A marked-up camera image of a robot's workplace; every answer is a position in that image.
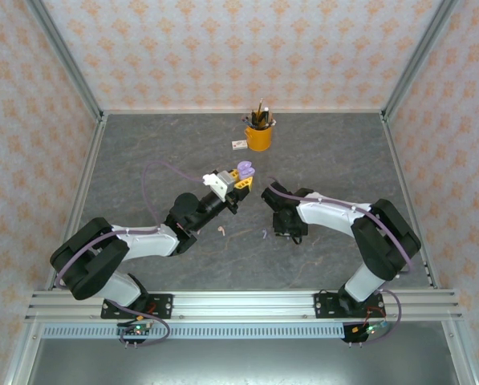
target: marble surface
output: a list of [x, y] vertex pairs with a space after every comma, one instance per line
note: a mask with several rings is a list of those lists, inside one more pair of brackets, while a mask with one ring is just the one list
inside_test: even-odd
[[[250, 160], [254, 187], [237, 215], [214, 218], [186, 253], [126, 261], [148, 290], [338, 289], [360, 266], [353, 238], [311, 225], [301, 245], [275, 237], [272, 211], [261, 193], [268, 176], [290, 191], [312, 188], [345, 201], [389, 199], [408, 218], [384, 130], [377, 114], [278, 114], [265, 152], [233, 151], [245, 139], [239, 114], [111, 115], [96, 161], [81, 223], [105, 217], [127, 226], [154, 225], [143, 202], [140, 175], [150, 160], [166, 160], [191, 176], [235, 168]], [[175, 197], [209, 190], [163, 166], [152, 166], [148, 195], [164, 220]], [[217, 228], [225, 228], [223, 237]], [[269, 235], [262, 239], [262, 230]], [[415, 272], [388, 287], [427, 287], [419, 256]]]

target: gray floor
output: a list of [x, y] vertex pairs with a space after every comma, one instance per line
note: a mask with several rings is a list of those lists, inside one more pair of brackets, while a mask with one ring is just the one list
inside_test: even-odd
[[[361, 263], [353, 239], [318, 226], [310, 227], [300, 246], [275, 237], [272, 212], [260, 195], [266, 177], [276, 176], [291, 191], [307, 187], [359, 203], [387, 198], [408, 217], [380, 118], [279, 114], [276, 119], [273, 144], [259, 153], [232, 150], [232, 140], [245, 139], [238, 114], [111, 115], [81, 222], [105, 217], [116, 225], [154, 225], [140, 191], [140, 174], [150, 160], [166, 160], [192, 176], [251, 160], [254, 188], [237, 215], [220, 214], [181, 256], [140, 258], [120, 270], [135, 274], [147, 290], [339, 288]], [[208, 192], [162, 166], [152, 167], [147, 181], [162, 220], [178, 194]], [[265, 240], [264, 228], [270, 232]], [[428, 286], [420, 257], [414, 260], [415, 273], [388, 287]]]
[[407, 323], [362, 349], [340, 340], [43, 340], [31, 385], [455, 385], [438, 322]]

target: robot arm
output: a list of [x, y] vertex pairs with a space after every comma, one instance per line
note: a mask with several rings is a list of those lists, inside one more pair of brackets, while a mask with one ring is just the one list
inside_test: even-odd
[[[282, 194], [292, 195], [278, 182], [271, 185]], [[391, 281], [404, 268], [406, 262], [389, 236], [380, 231], [375, 222], [359, 209], [380, 219], [401, 244], [409, 257], [417, 254], [421, 243], [394, 205], [384, 199], [375, 204], [346, 203], [347, 207], [325, 202], [328, 198], [301, 188], [297, 201], [279, 196], [266, 188], [262, 199], [274, 210], [273, 227], [276, 235], [292, 237], [300, 244], [308, 234], [308, 225], [322, 225], [353, 237], [363, 264], [339, 290], [339, 302], [347, 312], [358, 309], [386, 281]]]
[[62, 279], [74, 298], [104, 297], [142, 311], [148, 294], [134, 277], [116, 272], [120, 263], [138, 257], [184, 253], [197, 241], [193, 232], [224, 209], [237, 212], [238, 202], [251, 190], [253, 177], [239, 180], [237, 170], [214, 171], [205, 175], [203, 181], [212, 191], [200, 200], [190, 192], [179, 195], [159, 226], [126, 228], [95, 218], [57, 249], [51, 256], [51, 264], [59, 273], [88, 243], [112, 233], [84, 251], [64, 273]]

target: white block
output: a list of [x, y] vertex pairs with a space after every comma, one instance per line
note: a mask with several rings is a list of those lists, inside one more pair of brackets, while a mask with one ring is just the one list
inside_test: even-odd
[[232, 149], [233, 150], [244, 150], [248, 148], [248, 144], [246, 140], [233, 140], [232, 141]]

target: pencil cup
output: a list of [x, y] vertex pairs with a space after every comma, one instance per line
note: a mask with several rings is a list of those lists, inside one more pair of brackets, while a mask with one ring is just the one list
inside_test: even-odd
[[247, 127], [245, 134], [248, 148], [254, 151], [267, 150], [271, 145], [271, 129], [272, 127], [268, 127], [266, 130], [259, 131]]

